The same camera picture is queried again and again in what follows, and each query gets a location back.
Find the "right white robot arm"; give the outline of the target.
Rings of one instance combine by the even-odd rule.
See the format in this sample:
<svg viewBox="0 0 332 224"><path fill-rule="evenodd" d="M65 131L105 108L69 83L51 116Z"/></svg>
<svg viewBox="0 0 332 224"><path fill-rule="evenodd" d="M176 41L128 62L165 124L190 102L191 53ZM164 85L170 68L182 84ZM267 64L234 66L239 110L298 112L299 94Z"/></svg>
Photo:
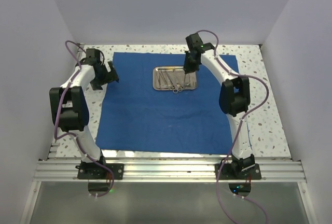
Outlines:
<svg viewBox="0 0 332 224"><path fill-rule="evenodd" d="M249 79L232 70L213 50L185 52L186 74L198 71L200 65L204 65L221 85L219 106L228 118L233 139L229 170L235 178L244 178L255 166L245 117L250 104Z"/></svg>

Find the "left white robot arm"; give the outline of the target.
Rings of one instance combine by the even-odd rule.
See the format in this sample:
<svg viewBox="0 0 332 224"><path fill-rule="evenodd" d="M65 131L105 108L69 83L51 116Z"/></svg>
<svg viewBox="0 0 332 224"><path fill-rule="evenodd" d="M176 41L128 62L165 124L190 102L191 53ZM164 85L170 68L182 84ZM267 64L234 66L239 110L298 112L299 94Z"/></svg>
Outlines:
<svg viewBox="0 0 332 224"><path fill-rule="evenodd" d="M101 149L88 127L90 116L84 92L88 86L93 90L102 90L103 85L119 81L111 61L108 67L109 71L105 65L98 63L77 65L64 84L49 91L54 139L70 135L79 149L81 161L92 163L89 172L98 179L106 176L108 166L100 161Z"/></svg>

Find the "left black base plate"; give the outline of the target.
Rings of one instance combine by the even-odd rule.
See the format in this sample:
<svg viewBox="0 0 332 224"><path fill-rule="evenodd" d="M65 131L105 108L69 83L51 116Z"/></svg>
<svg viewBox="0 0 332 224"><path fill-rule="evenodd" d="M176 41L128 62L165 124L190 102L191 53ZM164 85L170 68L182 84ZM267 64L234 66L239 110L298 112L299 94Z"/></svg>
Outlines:
<svg viewBox="0 0 332 224"><path fill-rule="evenodd" d="M77 178L87 180L97 179L112 179L122 180L124 173L124 164L121 163L107 163L104 165L108 169L104 169L95 163L84 163L75 166L78 169Z"/></svg>

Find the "blue surgical cloth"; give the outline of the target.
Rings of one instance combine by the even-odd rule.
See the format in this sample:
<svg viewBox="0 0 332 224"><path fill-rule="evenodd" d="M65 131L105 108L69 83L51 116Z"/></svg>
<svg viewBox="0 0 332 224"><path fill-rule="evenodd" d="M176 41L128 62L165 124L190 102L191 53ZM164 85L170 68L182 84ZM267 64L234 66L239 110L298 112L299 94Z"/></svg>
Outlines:
<svg viewBox="0 0 332 224"><path fill-rule="evenodd" d="M198 85L180 93L153 88L159 66L183 66L182 54L116 52L118 82L108 84L96 144L101 149L226 154L250 149L247 123L229 123L219 106L221 60L208 52L197 72Z"/></svg>

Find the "steel instrument tray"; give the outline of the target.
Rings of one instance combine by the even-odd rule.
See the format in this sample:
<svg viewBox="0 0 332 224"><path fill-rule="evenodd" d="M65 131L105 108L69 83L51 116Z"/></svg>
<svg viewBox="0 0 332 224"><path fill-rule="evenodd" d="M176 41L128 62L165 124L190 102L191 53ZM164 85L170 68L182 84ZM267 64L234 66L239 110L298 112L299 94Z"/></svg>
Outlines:
<svg viewBox="0 0 332 224"><path fill-rule="evenodd" d="M185 90L195 90L198 87L198 80L196 77L196 73L190 73L186 74L186 85L183 86L184 82L184 70L182 66L157 66L153 69L153 88L156 91L171 91L172 92L172 85L170 81L168 80L167 76L165 75L164 71L167 71L168 74L172 77L174 82L177 83L178 86L181 86L183 88L183 91ZM156 80L156 72L160 72L167 84L165 90L160 90L157 88L157 80Z"/></svg>

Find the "steel surgical scissors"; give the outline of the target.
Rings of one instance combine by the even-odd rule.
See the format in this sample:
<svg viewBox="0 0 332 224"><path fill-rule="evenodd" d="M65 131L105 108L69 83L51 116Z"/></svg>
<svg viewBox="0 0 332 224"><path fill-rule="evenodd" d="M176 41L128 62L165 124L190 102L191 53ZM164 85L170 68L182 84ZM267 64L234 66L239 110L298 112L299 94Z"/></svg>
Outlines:
<svg viewBox="0 0 332 224"><path fill-rule="evenodd" d="M172 85L172 92L174 94L177 94L179 92L183 91L183 88L181 86L178 86L176 82L174 82L174 80L172 79L172 77L168 74L167 71L164 71L165 75L167 76L168 80L170 81L171 85Z"/></svg>

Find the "steel forceps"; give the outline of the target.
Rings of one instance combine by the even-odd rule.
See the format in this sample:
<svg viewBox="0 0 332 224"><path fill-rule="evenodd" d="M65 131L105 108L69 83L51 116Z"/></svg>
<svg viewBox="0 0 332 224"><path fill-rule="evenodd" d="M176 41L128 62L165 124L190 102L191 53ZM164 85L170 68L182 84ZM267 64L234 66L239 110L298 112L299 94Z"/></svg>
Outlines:
<svg viewBox="0 0 332 224"><path fill-rule="evenodd" d="M163 75L160 72L156 72L157 88L160 90L166 89L166 82Z"/></svg>

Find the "aluminium front rail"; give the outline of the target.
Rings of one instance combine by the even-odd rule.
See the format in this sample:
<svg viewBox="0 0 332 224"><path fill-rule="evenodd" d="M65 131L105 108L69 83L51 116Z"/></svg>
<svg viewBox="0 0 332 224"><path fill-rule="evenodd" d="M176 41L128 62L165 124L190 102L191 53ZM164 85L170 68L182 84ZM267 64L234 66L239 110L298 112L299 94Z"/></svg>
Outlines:
<svg viewBox="0 0 332 224"><path fill-rule="evenodd" d="M213 183L216 181L220 157L206 158L109 158L121 182L149 183ZM290 159L258 158L256 167L240 179L223 176L224 183L304 183L306 176L301 162ZM39 161L33 176L39 182L78 181L79 160L50 159Z"/></svg>

